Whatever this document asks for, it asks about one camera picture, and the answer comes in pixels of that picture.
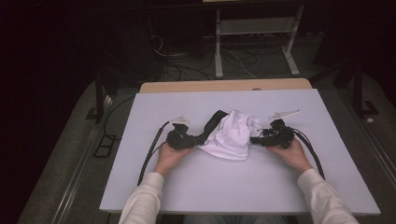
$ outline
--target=black device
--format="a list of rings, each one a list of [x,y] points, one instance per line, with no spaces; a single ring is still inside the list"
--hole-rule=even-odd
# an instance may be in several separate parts
[[[283,119],[271,122],[271,129],[262,130],[263,137],[250,137],[252,144],[261,144],[263,147],[288,148],[294,137],[294,130],[285,125]]]
[[[218,110],[205,125],[204,132],[197,136],[187,134],[189,129],[187,125],[174,123],[175,129],[168,133],[166,142],[170,147],[177,150],[202,145],[227,115],[226,112]]]

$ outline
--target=hand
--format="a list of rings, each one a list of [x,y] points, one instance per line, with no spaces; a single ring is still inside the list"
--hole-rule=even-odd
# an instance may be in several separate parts
[[[267,149],[282,158],[287,165],[300,172],[300,174],[312,169],[312,165],[305,156],[301,143],[296,138],[291,140],[287,149],[282,147],[267,147]]]
[[[175,150],[165,142],[160,148],[160,155],[158,156],[154,172],[166,176],[169,171],[174,168],[183,157],[192,152],[192,150],[193,147]]]

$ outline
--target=gray carpet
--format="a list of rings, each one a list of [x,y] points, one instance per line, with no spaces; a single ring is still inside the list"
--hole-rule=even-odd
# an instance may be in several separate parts
[[[257,55],[257,62],[247,70],[260,78],[291,77],[280,51],[276,51],[284,37],[266,37],[265,49],[259,49],[261,55]],[[302,77],[311,77],[323,69],[320,66],[311,65],[315,56],[321,36],[299,37],[293,48],[293,56],[302,72]],[[236,50],[236,46],[224,45],[224,48],[234,51],[238,57],[247,57],[245,51],[251,51],[252,46],[246,46],[243,51]],[[214,75],[214,64],[211,62],[211,53],[207,53],[201,61],[181,63],[184,66],[203,68],[201,71]],[[251,78],[242,68],[235,67],[223,61],[224,79],[247,79]],[[171,77],[165,74],[162,80],[174,80],[180,75],[175,67],[168,69]],[[186,70],[181,74],[182,78],[205,79],[202,74],[193,70]],[[332,119],[348,148],[352,159],[363,176],[369,190],[382,212],[380,216],[358,217],[360,223],[393,223],[396,220],[395,188],[389,181],[384,166],[378,160],[372,142],[366,136],[364,128],[374,134],[381,147],[387,152],[391,161],[396,161],[396,146],[394,134],[396,132],[396,108],[385,98],[380,87],[371,78],[364,78],[363,99],[371,100],[380,114],[370,116],[373,123],[365,123],[364,119],[358,119],[350,108],[351,91],[337,90],[331,82],[336,73],[330,74],[314,85],[327,106]],[[137,90],[122,89],[117,96],[108,100],[106,116],[124,100],[133,96]],[[111,113],[107,122],[107,133],[115,133],[122,136],[123,127],[133,100],[116,108]],[[106,181],[111,170],[112,163],[117,153],[118,142],[112,148],[109,158],[99,159],[92,157],[96,150],[100,137],[103,135],[104,122],[95,124],[92,120],[86,120],[90,108],[94,107],[94,89],[91,85],[81,96],[76,108],[68,121],[46,169],[38,181],[36,188],[26,205],[19,223],[117,223],[119,216],[109,216],[98,209],[101,202]],[[311,223],[310,216],[298,216],[301,224]]]

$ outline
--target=person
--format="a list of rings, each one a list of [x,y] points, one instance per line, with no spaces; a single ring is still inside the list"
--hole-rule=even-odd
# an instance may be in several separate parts
[[[278,155],[287,165],[299,172],[297,185],[304,193],[314,223],[358,223],[335,189],[313,169],[297,139],[293,138],[288,149],[280,147],[267,147],[266,149]],[[192,150],[193,148],[175,150],[167,143],[161,146],[154,171],[146,174],[142,183],[131,194],[122,210],[120,224],[155,223],[160,210],[163,179]],[[209,221],[229,223],[225,219],[219,221],[220,218],[222,217],[187,216],[185,223],[208,223]],[[254,220],[249,218],[239,220],[242,220],[241,223],[267,223],[265,220],[268,223],[279,223],[279,220],[286,223],[285,219],[265,216],[255,217]]]

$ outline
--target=forearm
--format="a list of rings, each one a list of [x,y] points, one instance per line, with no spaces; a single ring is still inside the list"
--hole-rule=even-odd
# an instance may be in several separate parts
[[[160,210],[163,177],[157,173],[146,174],[125,204],[120,224],[155,223]]]
[[[334,188],[316,170],[304,172],[298,185],[311,211],[314,223],[358,223]]]

